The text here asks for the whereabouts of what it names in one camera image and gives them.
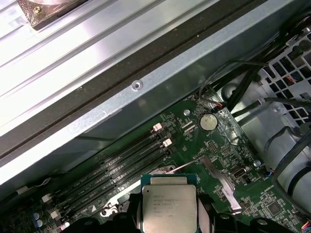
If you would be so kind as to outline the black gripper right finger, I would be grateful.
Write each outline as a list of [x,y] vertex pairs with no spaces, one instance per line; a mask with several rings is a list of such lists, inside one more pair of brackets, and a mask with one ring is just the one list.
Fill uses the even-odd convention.
[[198,222],[201,233],[276,233],[278,224],[266,218],[255,218],[244,224],[231,214],[217,213],[213,199],[208,194],[199,194]]

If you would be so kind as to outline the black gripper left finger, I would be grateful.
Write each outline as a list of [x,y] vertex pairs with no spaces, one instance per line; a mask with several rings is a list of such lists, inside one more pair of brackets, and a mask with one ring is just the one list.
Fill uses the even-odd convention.
[[69,227],[64,233],[140,233],[138,227],[138,213],[141,211],[142,194],[131,194],[126,212],[114,214],[105,223],[92,217],[84,217]]

